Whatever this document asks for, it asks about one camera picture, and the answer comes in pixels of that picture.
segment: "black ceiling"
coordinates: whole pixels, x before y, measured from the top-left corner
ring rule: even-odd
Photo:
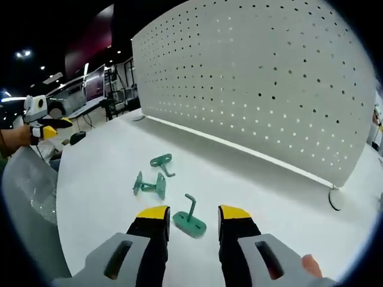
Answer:
[[[32,84],[41,84],[51,74],[64,74],[64,56],[68,43],[79,38],[92,18],[113,2],[115,1],[2,2],[0,88],[18,96],[20,93],[27,93]],[[130,38],[156,17],[182,2],[185,1],[118,0],[114,5],[111,53],[122,50],[124,57],[131,56]],[[377,2],[328,2],[335,6],[362,39],[381,75],[381,15],[379,9],[374,7]],[[23,49],[30,49],[32,57],[16,59],[15,53]]]

